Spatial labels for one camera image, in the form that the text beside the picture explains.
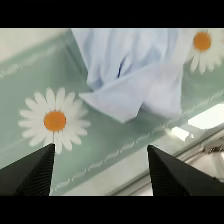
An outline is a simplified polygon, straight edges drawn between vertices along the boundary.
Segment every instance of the blue cloth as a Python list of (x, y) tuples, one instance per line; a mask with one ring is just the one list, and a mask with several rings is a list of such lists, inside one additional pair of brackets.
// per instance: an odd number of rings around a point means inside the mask
[(126, 122), (140, 107), (165, 117), (181, 113), (182, 67), (193, 29), (72, 28), (91, 93), (80, 97)]

